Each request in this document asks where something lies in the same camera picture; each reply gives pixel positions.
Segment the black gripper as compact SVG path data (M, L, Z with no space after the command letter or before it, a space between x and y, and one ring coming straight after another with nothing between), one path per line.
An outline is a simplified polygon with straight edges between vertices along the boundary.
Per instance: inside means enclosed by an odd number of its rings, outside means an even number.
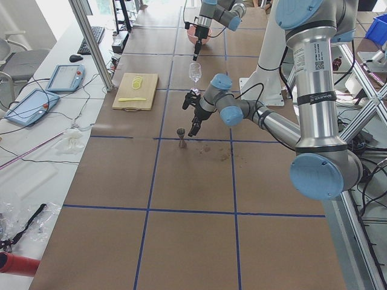
M209 117L215 112L215 106L208 101L197 101L192 104L195 107L194 118L192 120L192 127L188 133L189 137L197 135L201 129L201 122L208 120Z
M193 61L197 61L199 56L202 44L205 43L209 35L209 27L196 25L195 27L195 36L197 37L197 41L195 43L194 53L193 53Z

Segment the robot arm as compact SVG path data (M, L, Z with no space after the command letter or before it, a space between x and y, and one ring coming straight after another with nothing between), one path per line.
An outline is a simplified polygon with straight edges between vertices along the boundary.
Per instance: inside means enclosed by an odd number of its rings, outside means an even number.
M195 36L198 39L195 43L193 61L197 61L203 44L202 40L209 36L209 28L213 20L229 30L236 31L246 10L243 1L201 1L200 13L195 23Z
M214 112L228 126L249 119L295 151L290 179L304 196L331 199L356 185L362 164L339 136L331 44L353 39L357 8L357 1L275 1L241 96L232 95L225 74L215 75L204 93L186 94L183 108L195 109L189 135ZM286 49L293 53L298 123L271 110L281 98L277 71Z

